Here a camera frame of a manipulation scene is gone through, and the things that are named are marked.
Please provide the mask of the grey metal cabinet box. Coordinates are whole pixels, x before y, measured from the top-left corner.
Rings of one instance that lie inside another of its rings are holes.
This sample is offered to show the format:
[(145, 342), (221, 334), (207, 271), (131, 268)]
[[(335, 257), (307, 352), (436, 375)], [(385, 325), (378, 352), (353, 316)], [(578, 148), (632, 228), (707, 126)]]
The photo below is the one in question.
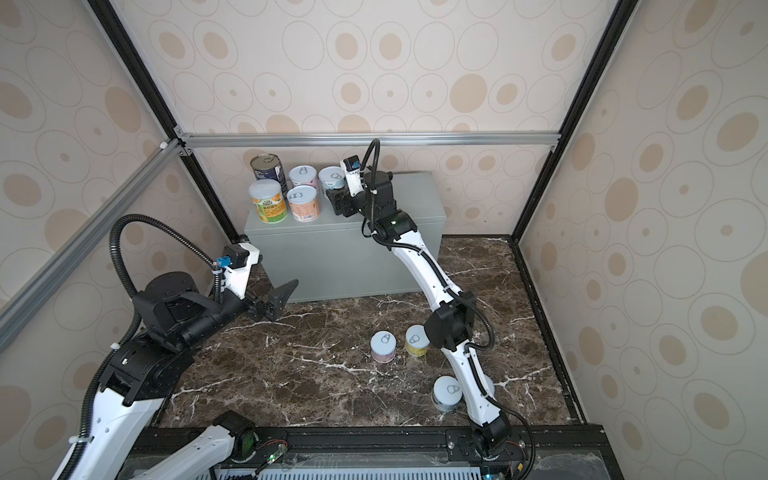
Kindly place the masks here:
[[(446, 216), (435, 179), (426, 172), (398, 173), (392, 184), (397, 207), (414, 220), (430, 252), (438, 254)], [(267, 224), (252, 208), (244, 232), (260, 250), (260, 265), (273, 286), (299, 281), (292, 303), (419, 291), (392, 252), (363, 237), (361, 223), (359, 214), (335, 215), (321, 195), (320, 216), (312, 222), (289, 214)]]

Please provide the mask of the black corner post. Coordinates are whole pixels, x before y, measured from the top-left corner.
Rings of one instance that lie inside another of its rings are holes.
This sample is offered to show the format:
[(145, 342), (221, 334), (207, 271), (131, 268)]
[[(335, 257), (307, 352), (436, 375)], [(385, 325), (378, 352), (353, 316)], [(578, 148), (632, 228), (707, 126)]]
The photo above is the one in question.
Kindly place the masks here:
[(566, 113), (559, 130), (560, 137), (558, 143), (548, 154), (515, 229), (511, 234), (510, 244), (512, 246), (519, 244), (522, 240), (638, 4), (638, 0), (620, 0), (616, 3)]
[(180, 136), (182, 129), (136, 49), (133, 40), (119, 19), (118, 11), (110, 1), (88, 0), (86, 4), (114, 47), (121, 63), (126, 68), (163, 133), (168, 139), (177, 140), (180, 143), (182, 147), (180, 159), (184, 168), (223, 234), (231, 243), (239, 242), (242, 235), (235, 228), (193, 150), (186, 145), (186, 141)]

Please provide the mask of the orange peach label can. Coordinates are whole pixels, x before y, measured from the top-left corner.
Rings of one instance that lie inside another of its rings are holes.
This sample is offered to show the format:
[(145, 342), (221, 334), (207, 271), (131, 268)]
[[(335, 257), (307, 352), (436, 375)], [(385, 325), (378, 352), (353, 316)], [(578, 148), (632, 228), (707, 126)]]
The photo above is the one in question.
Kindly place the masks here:
[(320, 216), (317, 189), (311, 185), (299, 185), (288, 191), (287, 200), (294, 219), (308, 223)]

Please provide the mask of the green orange plastic-lid can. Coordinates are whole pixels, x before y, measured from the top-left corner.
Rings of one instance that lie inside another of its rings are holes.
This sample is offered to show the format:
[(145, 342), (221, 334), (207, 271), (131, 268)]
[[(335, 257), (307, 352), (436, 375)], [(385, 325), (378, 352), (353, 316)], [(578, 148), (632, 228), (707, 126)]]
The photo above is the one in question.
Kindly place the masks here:
[(274, 224), (286, 218), (287, 207), (278, 181), (256, 180), (249, 186), (249, 194), (262, 222)]

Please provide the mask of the light blue label can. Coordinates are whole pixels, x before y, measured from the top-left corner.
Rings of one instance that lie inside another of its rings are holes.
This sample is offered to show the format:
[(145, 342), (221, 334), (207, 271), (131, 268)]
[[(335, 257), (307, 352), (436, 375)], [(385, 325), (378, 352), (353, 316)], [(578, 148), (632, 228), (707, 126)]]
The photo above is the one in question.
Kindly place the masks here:
[(345, 171), (339, 166), (325, 167), (319, 171), (318, 181), (321, 195), (326, 197), (328, 191), (339, 190), (345, 187)]

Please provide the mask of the dark blue tin can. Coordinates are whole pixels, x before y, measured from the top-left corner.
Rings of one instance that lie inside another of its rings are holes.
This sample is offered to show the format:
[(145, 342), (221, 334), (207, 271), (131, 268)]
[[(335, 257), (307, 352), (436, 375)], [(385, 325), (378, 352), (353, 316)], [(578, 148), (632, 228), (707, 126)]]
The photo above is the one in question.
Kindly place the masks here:
[(262, 153), (250, 160), (250, 166), (257, 180), (274, 180), (280, 184), (283, 195), (288, 192), (284, 167), (279, 157), (272, 153)]

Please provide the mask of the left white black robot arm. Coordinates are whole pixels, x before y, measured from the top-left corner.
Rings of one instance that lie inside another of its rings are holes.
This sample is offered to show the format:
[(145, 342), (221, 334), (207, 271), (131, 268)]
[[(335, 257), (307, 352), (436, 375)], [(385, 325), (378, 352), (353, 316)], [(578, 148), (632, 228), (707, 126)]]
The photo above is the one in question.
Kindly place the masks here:
[(115, 478), (202, 344), (244, 313), (276, 320), (298, 285), (291, 280), (264, 299), (226, 291), (215, 301), (184, 272), (149, 282), (133, 298), (136, 313), (148, 325), (115, 348), (97, 371), (84, 399), (81, 431), (55, 478)]

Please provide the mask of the left side aluminium rail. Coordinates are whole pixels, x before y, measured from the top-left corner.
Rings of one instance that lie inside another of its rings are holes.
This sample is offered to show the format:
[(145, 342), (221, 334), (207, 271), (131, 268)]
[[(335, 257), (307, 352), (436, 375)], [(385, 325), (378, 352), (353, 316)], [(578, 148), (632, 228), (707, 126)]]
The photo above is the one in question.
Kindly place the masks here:
[(13, 343), (94, 246), (109, 234), (117, 219), (180, 152), (181, 142), (178, 139), (167, 140), (166, 145), (156, 150), (5, 305), (1, 311), (3, 350)]

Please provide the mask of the back horizontal aluminium rail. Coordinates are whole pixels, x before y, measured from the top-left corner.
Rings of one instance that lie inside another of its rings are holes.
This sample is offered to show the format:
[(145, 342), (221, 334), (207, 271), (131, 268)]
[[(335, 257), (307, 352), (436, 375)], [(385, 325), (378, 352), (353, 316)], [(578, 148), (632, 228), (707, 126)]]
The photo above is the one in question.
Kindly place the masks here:
[(381, 146), (508, 146), (557, 145), (556, 131), (473, 131), (473, 132), (368, 132), (368, 133), (279, 133), (202, 134), (181, 132), (180, 139), (191, 148), (253, 147), (367, 147), (378, 139)]

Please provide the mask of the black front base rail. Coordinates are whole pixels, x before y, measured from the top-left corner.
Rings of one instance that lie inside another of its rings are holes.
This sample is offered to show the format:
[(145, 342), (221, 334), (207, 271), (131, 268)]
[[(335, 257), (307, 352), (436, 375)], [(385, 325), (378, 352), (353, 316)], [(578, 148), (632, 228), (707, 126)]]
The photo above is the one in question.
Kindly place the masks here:
[(203, 467), (201, 479), (620, 479), (596, 425), (514, 427), (483, 458), (467, 426), (258, 428), (253, 458)]

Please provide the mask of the pink label can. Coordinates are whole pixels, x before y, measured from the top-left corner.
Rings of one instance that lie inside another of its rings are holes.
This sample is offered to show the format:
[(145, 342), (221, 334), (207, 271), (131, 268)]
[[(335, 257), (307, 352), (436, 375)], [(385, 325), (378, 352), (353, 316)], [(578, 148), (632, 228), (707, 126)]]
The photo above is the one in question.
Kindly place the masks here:
[(377, 363), (389, 363), (396, 355), (396, 337), (389, 331), (378, 331), (370, 339), (370, 348), (372, 358)]

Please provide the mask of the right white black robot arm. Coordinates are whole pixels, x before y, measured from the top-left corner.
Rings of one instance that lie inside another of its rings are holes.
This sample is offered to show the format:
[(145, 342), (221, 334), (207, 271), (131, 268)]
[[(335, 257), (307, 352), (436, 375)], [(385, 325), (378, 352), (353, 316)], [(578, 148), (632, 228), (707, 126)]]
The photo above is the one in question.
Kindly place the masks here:
[(390, 173), (348, 176), (352, 186), (328, 189), (334, 213), (360, 214), (371, 238), (391, 251), (424, 293), (431, 315), (424, 323), (430, 344), (441, 350), (459, 383), (472, 428), (476, 451), (484, 458), (500, 454), (511, 440), (509, 416), (491, 394), (479, 350), (494, 346), (495, 334), (470, 291), (458, 287), (439, 266), (414, 220), (397, 207)]

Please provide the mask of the yellow label can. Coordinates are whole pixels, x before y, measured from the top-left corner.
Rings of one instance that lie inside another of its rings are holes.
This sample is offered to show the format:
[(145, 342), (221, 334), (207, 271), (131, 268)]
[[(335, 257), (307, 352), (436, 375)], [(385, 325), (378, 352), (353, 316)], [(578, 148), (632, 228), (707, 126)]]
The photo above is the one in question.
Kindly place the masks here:
[(413, 357), (423, 357), (430, 346), (423, 325), (412, 325), (406, 331), (405, 348)]

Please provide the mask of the pink white small can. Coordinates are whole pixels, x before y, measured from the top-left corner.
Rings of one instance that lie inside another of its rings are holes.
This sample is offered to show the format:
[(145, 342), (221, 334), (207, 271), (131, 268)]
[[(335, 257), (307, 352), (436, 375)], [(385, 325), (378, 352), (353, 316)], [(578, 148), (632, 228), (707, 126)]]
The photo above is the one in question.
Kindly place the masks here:
[(299, 165), (289, 171), (289, 179), (294, 187), (311, 186), (318, 188), (317, 170), (311, 165)]

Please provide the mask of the teal bear label can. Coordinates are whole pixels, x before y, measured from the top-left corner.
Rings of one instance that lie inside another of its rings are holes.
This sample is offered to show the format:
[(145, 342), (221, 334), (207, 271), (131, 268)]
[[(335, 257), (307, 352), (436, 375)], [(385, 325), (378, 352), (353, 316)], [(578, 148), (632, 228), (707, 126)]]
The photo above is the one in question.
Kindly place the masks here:
[(459, 382), (452, 376), (441, 376), (436, 379), (432, 389), (432, 402), (441, 412), (454, 410), (463, 398)]

